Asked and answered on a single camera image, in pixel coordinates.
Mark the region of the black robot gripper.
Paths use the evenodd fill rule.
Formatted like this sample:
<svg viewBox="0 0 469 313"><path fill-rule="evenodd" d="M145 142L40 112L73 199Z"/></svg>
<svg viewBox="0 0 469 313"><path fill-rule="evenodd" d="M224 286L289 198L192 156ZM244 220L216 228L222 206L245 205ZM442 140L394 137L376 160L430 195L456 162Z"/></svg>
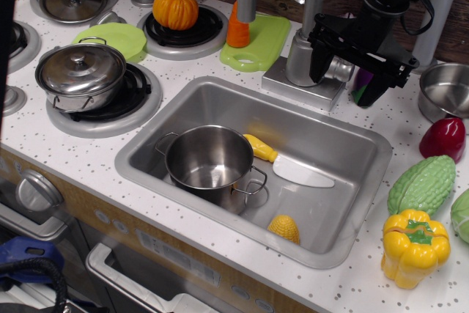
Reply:
<svg viewBox="0 0 469 313"><path fill-rule="evenodd" d="M318 13L308 41L313 49L309 75L323 80L335 56L374 74L358 106L372 106L389 87L403 87L418 60L397 42L394 18L362 8L356 18Z"/></svg>

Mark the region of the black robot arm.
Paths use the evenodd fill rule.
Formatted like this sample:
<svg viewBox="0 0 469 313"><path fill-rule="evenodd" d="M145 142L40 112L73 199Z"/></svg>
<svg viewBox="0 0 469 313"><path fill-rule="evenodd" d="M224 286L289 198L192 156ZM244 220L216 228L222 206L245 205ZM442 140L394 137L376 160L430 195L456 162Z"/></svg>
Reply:
<svg viewBox="0 0 469 313"><path fill-rule="evenodd" d="M435 15L430 0L363 0L356 18L316 14L308 37L312 81L320 83L333 58L339 57L372 74L356 100L360 107L371 106L389 88L403 87L419 62L395 40L393 27L395 21L405 22L415 1L422 2L429 16Z"/></svg>

